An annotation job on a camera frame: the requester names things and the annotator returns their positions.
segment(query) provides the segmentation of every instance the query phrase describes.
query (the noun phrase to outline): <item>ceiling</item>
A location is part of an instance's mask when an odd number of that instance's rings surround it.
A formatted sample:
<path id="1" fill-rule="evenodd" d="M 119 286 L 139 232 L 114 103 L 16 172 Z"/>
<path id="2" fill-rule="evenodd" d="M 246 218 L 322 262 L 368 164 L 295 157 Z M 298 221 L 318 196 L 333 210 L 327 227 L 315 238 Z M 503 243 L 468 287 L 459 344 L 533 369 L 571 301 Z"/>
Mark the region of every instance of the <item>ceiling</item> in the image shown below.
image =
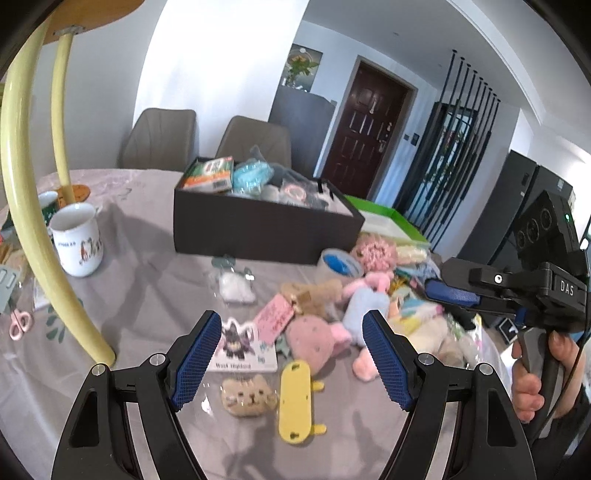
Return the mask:
<path id="1" fill-rule="evenodd" d="M 523 0 L 472 0 L 507 39 L 548 114 L 589 129 L 591 85 L 558 35 Z"/>
<path id="2" fill-rule="evenodd" d="M 310 0 L 304 20 L 375 48 L 438 89 L 455 48 L 502 101 L 527 103 L 495 50 L 447 0 Z"/>
<path id="3" fill-rule="evenodd" d="M 550 115 L 574 125 L 591 118 L 591 87 L 549 25 L 522 0 L 473 1 L 514 49 Z M 439 89 L 455 48 L 502 101 L 531 110 L 489 41 L 447 0 L 310 0 L 304 20 L 375 48 Z"/>

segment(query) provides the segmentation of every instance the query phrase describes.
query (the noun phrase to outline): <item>black box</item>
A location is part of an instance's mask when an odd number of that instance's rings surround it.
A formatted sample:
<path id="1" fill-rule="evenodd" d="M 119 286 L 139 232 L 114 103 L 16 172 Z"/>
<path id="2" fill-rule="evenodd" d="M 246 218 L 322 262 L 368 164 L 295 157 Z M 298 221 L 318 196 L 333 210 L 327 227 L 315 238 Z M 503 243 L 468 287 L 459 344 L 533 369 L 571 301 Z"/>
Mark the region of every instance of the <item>black box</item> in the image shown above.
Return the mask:
<path id="1" fill-rule="evenodd" d="M 264 200 L 174 188 L 174 247 L 182 254 L 295 264 L 316 264 L 325 248 L 350 251 L 365 221 L 330 182 L 324 188 L 352 216 Z"/>

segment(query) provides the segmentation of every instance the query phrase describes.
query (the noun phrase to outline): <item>blue gripper pad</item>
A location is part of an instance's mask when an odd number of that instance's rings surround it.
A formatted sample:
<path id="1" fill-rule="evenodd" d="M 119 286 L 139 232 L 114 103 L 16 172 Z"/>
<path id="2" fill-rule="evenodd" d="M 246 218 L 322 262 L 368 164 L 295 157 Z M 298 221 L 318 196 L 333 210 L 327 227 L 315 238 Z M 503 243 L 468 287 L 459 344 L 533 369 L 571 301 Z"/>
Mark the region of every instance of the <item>blue gripper pad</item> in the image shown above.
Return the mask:
<path id="1" fill-rule="evenodd" d="M 425 284 L 428 298 L 443 303 L 451 303 L 462 307 L 476 307 L 480 304 L 480 295 L 459 288 L 448 287 L 439 280 L 429 280 Z"/>
<path id="2" fill-rule="evenodd" d="M 408 339 L 392 332 L 377 310 L 365 314 L 362 329 L 363 339 L 390 400 L 403 410 L 411 411 L 420 392 L 420 381 L 413 362 L 417 353 Z"/>
<path id="3" fill-rule="evenodd" d="M 171 358 L 168 394 L 176 411 L 195 398 L 221 335 L 220 316 L 205 312 L 191 333 L 179 337 L 168 351 Z"/>

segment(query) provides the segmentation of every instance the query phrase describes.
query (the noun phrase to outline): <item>pink tag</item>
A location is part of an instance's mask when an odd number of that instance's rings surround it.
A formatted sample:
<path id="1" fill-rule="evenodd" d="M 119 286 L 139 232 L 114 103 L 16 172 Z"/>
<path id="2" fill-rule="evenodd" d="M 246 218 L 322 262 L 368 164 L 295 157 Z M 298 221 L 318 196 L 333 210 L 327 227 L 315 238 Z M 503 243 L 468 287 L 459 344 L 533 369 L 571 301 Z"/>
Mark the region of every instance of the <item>pink tag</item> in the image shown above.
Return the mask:
<path id="1" fill-rule="evenodd" d="M 275 295 L 253 320 L 259 331 L 259 340 L 273 345 L 293 316 L 294 309 L 285 297 L 280 293 Z"/>

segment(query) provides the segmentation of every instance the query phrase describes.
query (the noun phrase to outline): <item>cable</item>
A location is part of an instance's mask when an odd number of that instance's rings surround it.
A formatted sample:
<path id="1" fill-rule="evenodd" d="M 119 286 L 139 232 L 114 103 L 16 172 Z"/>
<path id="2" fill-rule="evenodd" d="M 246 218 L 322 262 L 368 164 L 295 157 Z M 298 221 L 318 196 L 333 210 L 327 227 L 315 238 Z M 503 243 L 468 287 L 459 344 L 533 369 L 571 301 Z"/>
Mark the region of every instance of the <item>cable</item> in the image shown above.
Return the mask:
<path id="1" fill-rule="evenodd" d="M 579 353 L 577 353 L 577 358 L 574 360 L 573 368 L 570 371 L 569 377 L 566 379 L 566 383 L 564 384 L 564 386 L 562 387 L 562 390 L 560 391 L 560 395 L 558 396 L 558 400 L 556 400 L 556 403 L 550 409 L 550 412 L 548 412 L 548 416 L 544 420 L 544 423 L 540 426 L 540 428 L 536 431 L 535 435 L 533 435 L 533 437 L 531 438 L 530 448 L 533 445 L 534 441 L 536 441 L 538 439 L 538 437 L 542 433 L 542 430 L 544 430 L 546 425 L 548 425 L 548 422 L 554 416 L 554 413 L 556 412 L 556 409 L 558 408 L 560 401 L 563 399 L 563 397 L 570 385 L 570 381 L 573 379 L 574 373 L 579 365 L 579 360 L 581 358 L 581 355 L 583 354 L 583 348 L 585 346 L 585 343 L 587 343 L 587 341 L 589 340 L 589 333 L 591 333 L 591 323 L 590 323 L 591 315 L 588 314 L 588 312 L 587 312 L 588 308 L 589 308 L 589 305 L 587 304 L 587 306 L 585 308 L 585 330 L 583 332 L 583 336 L 580 338 Z"/>

